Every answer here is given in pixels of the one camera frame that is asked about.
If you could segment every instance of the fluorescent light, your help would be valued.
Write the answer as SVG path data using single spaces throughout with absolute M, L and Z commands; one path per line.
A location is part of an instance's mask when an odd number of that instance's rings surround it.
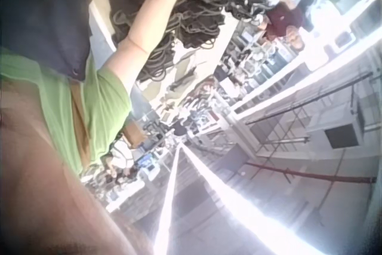
M 221 181 L 189 148 L 182 143 L 180 145 L 226 208 L 271 251 L 277 255 L 323 255 L 278 221 L 265 216 L 257 207 Z
M 295 84 L 293 87 L 288 88 L 283 92 L 275 95 L 274 97 L 265 100 L 262 103 L 240 113 L 238 115 L 238 119 L 250 116 L 253 113 L 256 113 L 282 99 L 285 99 L 286 97 L 296 93 L 297 91 L 306 88 L 307 86 L 310 86 L 315 82 L 318 82 L 322 78 L 326 77 L 328 74 L 333 73 L 334 71 L 342 68 L 343 66 L 351 62 L 353 59 L 357 58 L 368 48 L 376 44 L 381 38 L 382 27 L 379 27 L 372 34 L 368 35 L 365 39 L 359 41 L 356 45 L 346 50 L 343 54 L 340 54 L 337 58 L 335 58 L 330 63 L 326 64 L 324 67 L 321 67 L 318 70 L 314 71 L 313 73 L 305 77 L 303 80 L 301 80 L 299 83 Z
M 154 255 L 166 255 L 168 249 L 168 237 L 170 234 L 171 214 L 172 214 L 172 200 L 174 199 L 175 181 L 177 177 L 179 150 L 177 147 L 172 164 L 170 178 L 167 184 L 165 202 L 163 204 L 161 218 L 159 220 L 158 233 L 156 234 L 154 243 Z

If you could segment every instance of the air vent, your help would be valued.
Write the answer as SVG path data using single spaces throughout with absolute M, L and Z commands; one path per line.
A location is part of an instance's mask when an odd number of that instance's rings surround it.
M 353 101 L 332 105 L 312 117 L 306 129 L 310 137 L 309 148 L 322 152 L 360 146 L 363 144 L 364 129 L 362 107 L 358 97 L 354 96 Z
M 349 148 L 359 146 L 353 125 L 343 125 L 337 128 L 325 130 L 329 143 L 333 149 Z

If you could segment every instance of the brown strap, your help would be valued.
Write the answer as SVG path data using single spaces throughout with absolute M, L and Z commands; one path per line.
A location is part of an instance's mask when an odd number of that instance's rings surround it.
M 72 114 L 74 132 L 78 152 L 81 157 L 81 164 L 84 169 L 88 168 L 91 161 L 90 136 L 85 126 L 85 114 L 81 99 L 81 86 L 78 82 L 70 82 L 70 92 L 72 94 Z

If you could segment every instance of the shopper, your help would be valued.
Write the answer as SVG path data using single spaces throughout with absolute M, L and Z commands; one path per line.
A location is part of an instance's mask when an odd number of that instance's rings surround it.
M 266 13 L 260 29 L 266 31 L 270 41 L 277 37 L 285 37 L 286 41 L 297 50 L 304 49 L 304 41 L 298 30 L 304 23 L 304 15 L 293 0 L 266 0 L 274 7 Z
M 105 66 L 97 72 L 89 58 L 83 83 L 2 49 L 1 244 L 14 254 L 150 254 L 123 235 L 78 173 L 125 122 L 175 1 L 145 0 Z

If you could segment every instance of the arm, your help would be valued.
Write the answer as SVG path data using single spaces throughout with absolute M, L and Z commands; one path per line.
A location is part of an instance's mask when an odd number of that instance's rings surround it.
M 296 8 L 296 4 L 293 0 L 280 0 L 280 2 L 285 3 L 285 5 L 289 8 L 289 10 L 293 10 Z
M 150 53 L 159 44 L 176 0 L 145 0 L 128 36 L 106 66 L 130 93 Z

